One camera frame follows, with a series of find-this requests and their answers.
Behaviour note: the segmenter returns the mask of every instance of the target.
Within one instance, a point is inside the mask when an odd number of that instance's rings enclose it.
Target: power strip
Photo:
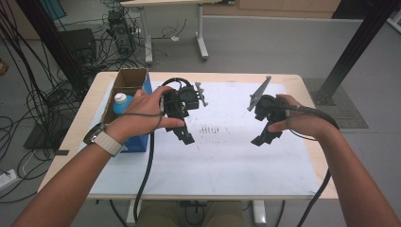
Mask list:
[[[0,191],[12,185],[15,182],[18,182],[18,178],[15,175],[14,169],[9,170],[8,174],[3,173],[0,176]]]

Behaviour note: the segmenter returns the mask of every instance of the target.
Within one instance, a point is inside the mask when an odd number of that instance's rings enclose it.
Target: forearm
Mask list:
[[[342,134],[330,128],[319,138],[347,226],[401,226],[387,200]]]
[[[111,157],[98,145],[84,148],[39,192],[14,226],[69,226]]]

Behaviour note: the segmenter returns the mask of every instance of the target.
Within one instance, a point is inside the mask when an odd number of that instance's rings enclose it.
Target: white bottle cap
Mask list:
[[[123,104],[124,102],[127,101],[127,96],[123,93],[117,93],[114,97],[114,100],[118,104]]]

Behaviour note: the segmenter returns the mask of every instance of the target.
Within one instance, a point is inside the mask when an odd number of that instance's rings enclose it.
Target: smartwatch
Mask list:
[[[105,124],[101,122],[98,123],[85,135],[83,142],[87,145],[96,143],[114,157],[123,146],[115,141],[110,135],[106,134],[104,131],[105,129]]]

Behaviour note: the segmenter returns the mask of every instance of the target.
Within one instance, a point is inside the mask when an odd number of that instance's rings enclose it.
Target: hand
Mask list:
[[[277,95],[277,97],[281,97],[288,102],[289,105],[302,106],[302,104],[295,100],[295,98],[292,96]],[[319,140],[320,135],[326,133],[328,129],[331,128],[334,127],[318,116],[309,113],[291,111],[286,120],[271,124],[268,127],[268,131],[278,132],[284,130],[293,130],[303,135],[313,136]]]
[[[119,130],[119,135],[123,139],[128,139],[131,136],[147,134],[156,128],[177,128],[184,126],[184,122],[177,118],[168,118],[161,116],[160,113],[160,97],[163,92],[170,90],[171,87],[158,87],[151,95],[148,95],[143,90],[136,91],[132,102],[126,111],[115,119],[107,127],[107,132],[116,133]]]

